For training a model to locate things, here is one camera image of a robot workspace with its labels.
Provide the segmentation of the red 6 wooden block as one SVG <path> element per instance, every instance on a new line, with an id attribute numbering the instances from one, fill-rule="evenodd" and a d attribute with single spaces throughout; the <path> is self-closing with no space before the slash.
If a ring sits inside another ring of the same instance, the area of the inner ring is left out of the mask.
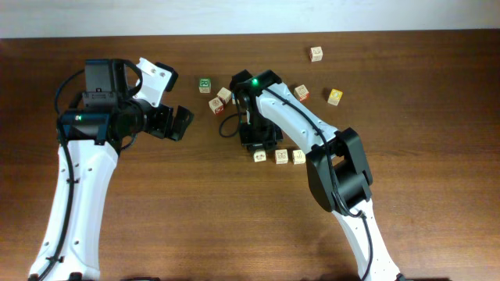
<path id="1" fill-rule="evenodd" d="M 232 99 L 231 91 L 226 89 L 225 87 L 222 87 L 216 96 L 222 101 L 224 105 L 229 104 Z"/>

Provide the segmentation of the red O wooden block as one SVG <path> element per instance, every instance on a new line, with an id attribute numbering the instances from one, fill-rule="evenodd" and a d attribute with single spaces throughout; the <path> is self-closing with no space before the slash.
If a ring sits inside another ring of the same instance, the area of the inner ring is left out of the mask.
<path id="1" fill-rule="evenodd" d="M 310 97 L 310 93 L 304 84 L 294 89 L 294 95 L 299 101 L 305 101 Z"/>

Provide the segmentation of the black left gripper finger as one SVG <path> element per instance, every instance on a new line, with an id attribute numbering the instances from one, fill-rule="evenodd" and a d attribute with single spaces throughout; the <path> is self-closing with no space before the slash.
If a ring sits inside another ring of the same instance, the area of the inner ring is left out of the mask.
<path id="1" fill-rule="evenodd" d="M 180 141 L 194 117 L 195 115 L 189 109 L 179 105 L 177 107 L 177 115 L 173 119 L 170 139 L 173 141 Z"/>
<path id="2" fill-rule="evenodd" d="M 171 138 L 173 121 L 174 121 L 173 108 L 166 106 L 166 125 L 164 132 L 165 138 Z"/>

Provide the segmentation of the yellow wooden block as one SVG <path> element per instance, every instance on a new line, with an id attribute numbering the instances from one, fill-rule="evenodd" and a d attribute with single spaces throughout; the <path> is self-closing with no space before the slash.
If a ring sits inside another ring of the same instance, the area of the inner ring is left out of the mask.
<path id="1" fill-rule="evenodd" d="M 327 103 L 330 105 L 337 106 L 342 98 L 342 95 L 343 95 L 342 91 L 339 91 L 337 89 L 332 89 L 327 99 Z"/>

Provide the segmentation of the plain J wooden block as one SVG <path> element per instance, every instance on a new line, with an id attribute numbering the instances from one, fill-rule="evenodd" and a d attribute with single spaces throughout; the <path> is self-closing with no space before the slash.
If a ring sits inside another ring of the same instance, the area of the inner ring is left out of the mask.
<path id="1" fill-rule="evenodd" d="M 266 161 L 266 151 L 263 149 L 256 150 L 253 154 L 254 162 Z"/>

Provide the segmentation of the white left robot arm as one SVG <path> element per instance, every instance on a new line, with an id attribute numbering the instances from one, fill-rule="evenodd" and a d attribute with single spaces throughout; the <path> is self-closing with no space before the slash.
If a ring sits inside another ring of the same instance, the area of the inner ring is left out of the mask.
<path id="1" fill-rule="evenodd" d="M 194 115 L 162 104 L 178 74 L 141 58 L 89 59 L 84 91 L 57 112 L 59 169 L 50 218 L 30 280 L 97 280 L 105 197 L 123 141 L 148 133 L 180 141 Z"/>

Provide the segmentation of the red A wooden block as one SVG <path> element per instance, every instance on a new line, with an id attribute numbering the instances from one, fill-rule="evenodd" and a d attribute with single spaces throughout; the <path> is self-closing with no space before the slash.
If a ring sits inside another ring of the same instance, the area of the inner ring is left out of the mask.
<path id="1" fill-rule="evenodd" d="M 305 153 L 302 150 L 293 150 L 292 161 L 294 165 L 305 163 Z"/>

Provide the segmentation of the green R wooden block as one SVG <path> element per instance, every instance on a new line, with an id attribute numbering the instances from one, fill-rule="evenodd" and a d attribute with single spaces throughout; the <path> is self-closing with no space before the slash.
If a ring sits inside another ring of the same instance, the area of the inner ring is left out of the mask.
<path id="1" fill-rule="evenodd" d="M 198 89 L 200 93 L 210 93 L 212 88 L 212 83 L 209 78 L 201 78 L 198 83 Z"/>

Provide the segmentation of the butterfly I wooden block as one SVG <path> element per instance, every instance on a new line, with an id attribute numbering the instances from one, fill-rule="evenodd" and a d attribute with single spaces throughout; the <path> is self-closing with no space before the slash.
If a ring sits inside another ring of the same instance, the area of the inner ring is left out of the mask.
<path id="1" fill-rule="evenodd" d="M 288 150 L 287 149 L 277 149 L 275 151 L 275 162 L 277 165 L 288 163 Z"/>

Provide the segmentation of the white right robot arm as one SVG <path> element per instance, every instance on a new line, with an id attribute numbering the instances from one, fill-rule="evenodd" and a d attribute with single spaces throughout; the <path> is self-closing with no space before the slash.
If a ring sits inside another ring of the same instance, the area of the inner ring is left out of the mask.
<path id="1" fill-rule="evenodd" d="M 403 280 L 377 226 L 370 186 L 373 176 L 363 143 L 352 129 L 338 130 L 310 112 L 272 70 L 235 74 L 230 91 L 238 132 L 249 151 L 270 151 L 284 135 L 304 152 L 309 189 L 319 206 L 334 215 L 355 256 L 362 280 Z"/>

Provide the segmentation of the far red wooden block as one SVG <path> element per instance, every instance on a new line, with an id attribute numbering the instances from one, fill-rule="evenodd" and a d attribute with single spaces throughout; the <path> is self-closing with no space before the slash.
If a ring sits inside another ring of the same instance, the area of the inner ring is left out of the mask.
<path id="1" fill-rule="evenodd" d="M 309 58 L 312 62 L 321 61 L 323 58 L 323 50 L 320 46 L 312 47 L 309 50 Z"/>

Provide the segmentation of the red number shell block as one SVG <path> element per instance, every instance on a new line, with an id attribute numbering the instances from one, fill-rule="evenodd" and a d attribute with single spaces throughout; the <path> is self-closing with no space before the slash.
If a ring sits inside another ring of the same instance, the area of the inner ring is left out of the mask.
<path id="1" fill-rule="evenodd" d="M 224 103 L 219 98 L 214 98 L 209 101 L 209 107 L 215 115 L 218 115 L 224 110 Z"/>

